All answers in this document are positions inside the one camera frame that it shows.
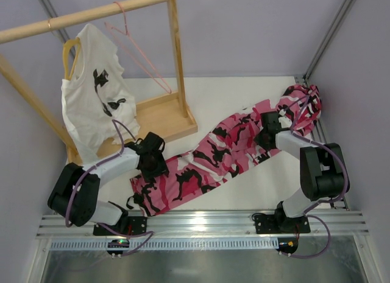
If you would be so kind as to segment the pink camouflage trousers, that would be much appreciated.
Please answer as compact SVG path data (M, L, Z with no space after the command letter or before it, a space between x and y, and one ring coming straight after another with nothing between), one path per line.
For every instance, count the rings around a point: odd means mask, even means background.
M289 86L276 105L266 99L245 108L220 121L194 149L167 159L168 175L150 181L142 174L131 178L128 205L135 204L144 216L153 217L200 197L279 153L255 143L263 128L261 114L275 112L283 124L306 136L321 110L316 85Z

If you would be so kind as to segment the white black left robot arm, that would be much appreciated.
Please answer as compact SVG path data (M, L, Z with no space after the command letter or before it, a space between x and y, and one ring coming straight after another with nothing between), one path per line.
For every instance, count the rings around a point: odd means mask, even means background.
M169 173L163 157L165 141L155 133L124 144L121 149L96 164L67 164L49 198L48 207L65 218L65 225L88 222L121 227L128 212L112 202L98 200L99 190L118 176L137 169L147 181Z

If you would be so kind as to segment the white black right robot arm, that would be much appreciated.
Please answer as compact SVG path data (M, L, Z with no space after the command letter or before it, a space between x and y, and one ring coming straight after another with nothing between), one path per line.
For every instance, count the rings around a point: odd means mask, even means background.
M276 112L261 114L261 121L263 129L255 142L263 149L287 152L299 161L300 188L281 201L273 214L252 215L256 233L309 233L308 212L342 199L350 189L342 150L336 143L317 143L283 128Z

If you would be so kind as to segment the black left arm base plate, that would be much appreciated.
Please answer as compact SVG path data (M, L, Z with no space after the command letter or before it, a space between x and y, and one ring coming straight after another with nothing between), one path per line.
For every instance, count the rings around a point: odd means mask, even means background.
M143 216L127 216L115 225L97 224L94 226L94 236L140 236L147 230L147 218Z

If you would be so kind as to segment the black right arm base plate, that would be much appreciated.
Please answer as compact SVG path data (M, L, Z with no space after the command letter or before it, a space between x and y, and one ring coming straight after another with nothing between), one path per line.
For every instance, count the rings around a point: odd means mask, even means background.
M288 218L284 214L254 213L251 219L257 234L308 234L311 232L308 219L304 216Z

